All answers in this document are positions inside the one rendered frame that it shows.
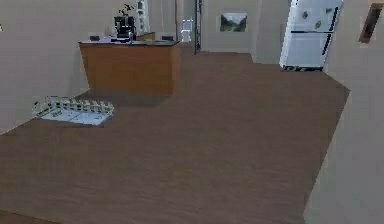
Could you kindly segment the white fridge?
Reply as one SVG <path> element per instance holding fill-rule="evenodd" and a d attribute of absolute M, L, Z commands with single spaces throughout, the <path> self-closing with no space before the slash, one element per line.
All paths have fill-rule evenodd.
<path fill-rule="evenodd" d="M 322 55 L 329 33 L 335 31 L 343 0 L 292 0 L 285 30 L 280 67 L 285 71 L 322 71 Z M 330 32 L 334 8 L 339 7 L 334 31 Z"/>

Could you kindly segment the dark room door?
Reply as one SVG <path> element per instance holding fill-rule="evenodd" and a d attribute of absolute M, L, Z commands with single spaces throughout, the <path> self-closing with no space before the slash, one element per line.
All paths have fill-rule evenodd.
<path fill-rule="evenodd" d="M 195 44 L 194 54 L 201 50 L 201 15 L 202 15 L 202 0 L 195 0 Z"/>

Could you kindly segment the brown wooden kitchen counter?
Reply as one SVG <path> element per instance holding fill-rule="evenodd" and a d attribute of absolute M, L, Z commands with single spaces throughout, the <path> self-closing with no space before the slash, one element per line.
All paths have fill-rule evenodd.
<path fill-rule="evenodd" d="M 87 83 L 92 90 L 171 96 L 180 74 L 179 41 L 79 41 Z"/>

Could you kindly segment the black coffee machine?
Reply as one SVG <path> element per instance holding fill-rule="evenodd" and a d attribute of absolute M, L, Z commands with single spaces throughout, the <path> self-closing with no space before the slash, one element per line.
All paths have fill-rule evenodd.
<path fill-rule="evenodd" d="M 120 38 L 128 39 L 129 41 L 136 40 L 135 18 L 133 16 L 116 16 L 114 18 L 114 25 L 117 34 L 111 38 L 113 42 Z"/>

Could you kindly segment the framed green landscape picture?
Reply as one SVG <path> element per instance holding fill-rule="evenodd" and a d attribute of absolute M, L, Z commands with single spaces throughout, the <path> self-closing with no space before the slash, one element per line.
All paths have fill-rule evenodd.
<path fill-rule="evenodd" d="M 221 32 L 246 32 L 246 13 L 223 13 L 220 17 Z"/>

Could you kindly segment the dark framed wall picture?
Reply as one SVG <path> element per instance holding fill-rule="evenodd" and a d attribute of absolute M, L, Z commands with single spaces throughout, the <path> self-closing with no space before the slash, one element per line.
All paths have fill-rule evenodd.
<path fill-rule="evenodd" d="M 380 18 L 381 11 L 384 9 L 384 3 L 372 3 L 363 28 L 360 33 L 359 41 L 361 43 L 369 43 L 374 33 L 377 21 Z"/>

